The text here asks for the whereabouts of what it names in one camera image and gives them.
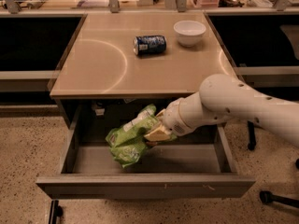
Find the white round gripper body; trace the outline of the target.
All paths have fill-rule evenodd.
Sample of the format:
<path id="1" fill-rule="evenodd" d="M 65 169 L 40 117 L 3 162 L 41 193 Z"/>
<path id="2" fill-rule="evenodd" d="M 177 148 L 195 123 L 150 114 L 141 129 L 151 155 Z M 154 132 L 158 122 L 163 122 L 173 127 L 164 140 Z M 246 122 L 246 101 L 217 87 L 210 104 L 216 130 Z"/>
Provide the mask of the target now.
<path id="1" fill-rule="evenodd" d="M 179 105 L 183 101 L 182 98 L 171 102 L 164 110 L 163 125 L 176 136 L 184 136 L 194 131 L 182 119 L 179 113 Z"/>

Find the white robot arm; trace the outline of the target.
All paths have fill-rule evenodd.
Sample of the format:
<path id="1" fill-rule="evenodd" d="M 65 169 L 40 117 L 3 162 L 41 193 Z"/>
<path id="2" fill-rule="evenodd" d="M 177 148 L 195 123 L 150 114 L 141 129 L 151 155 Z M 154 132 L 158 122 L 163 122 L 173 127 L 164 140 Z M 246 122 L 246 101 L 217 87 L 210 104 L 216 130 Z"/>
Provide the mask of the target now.
<path id="1" fill-rule="evenodd" d="M 158 114 L 160 123 L 145 135 L 151 143 L 183 136 L 205 125 L 231 118 L 250 121 L 299 146 L 299 104 L 265 95 L 241 80 L 216 74 L 199 91 L 170 103 Z"/>

